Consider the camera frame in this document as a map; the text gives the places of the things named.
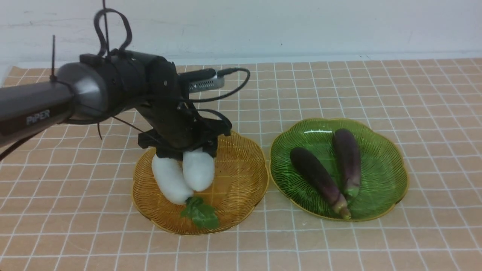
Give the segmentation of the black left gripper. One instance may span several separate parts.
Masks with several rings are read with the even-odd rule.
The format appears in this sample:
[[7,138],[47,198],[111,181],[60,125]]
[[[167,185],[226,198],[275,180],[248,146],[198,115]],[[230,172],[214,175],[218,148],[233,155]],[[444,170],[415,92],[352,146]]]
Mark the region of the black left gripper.
[[222,113],[203,109],[217,119],[201,116],[193,104],[154,102],[136,106],[136,110],[152,129],[137,136],[141,149],[155,148],[158,158],[182,161],[181,151],[203,152],[217,157],[218,137],[231,134],[232,123]]

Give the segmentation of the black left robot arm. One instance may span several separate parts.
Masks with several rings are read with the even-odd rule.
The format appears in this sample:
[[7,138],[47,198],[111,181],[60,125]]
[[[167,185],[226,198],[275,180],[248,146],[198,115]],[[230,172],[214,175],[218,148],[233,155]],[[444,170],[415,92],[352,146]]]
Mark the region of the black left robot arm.
[[140,132],[140,148],[176,161],[196,149],[215,157],[217,138],[230,134],[231,122],[213,110],[217,120],[202,117],[194,104],[210,99],[188,96],[222,88],[224,77],[239,69],[178,73],[164,57],[127,50],[133,35],[124,14],[103,7],[93,23],[98,53],[58,69],[52,55],[48,81],[1,88],[1,159],[54,125],[99,125],[130,109],[152,127]]

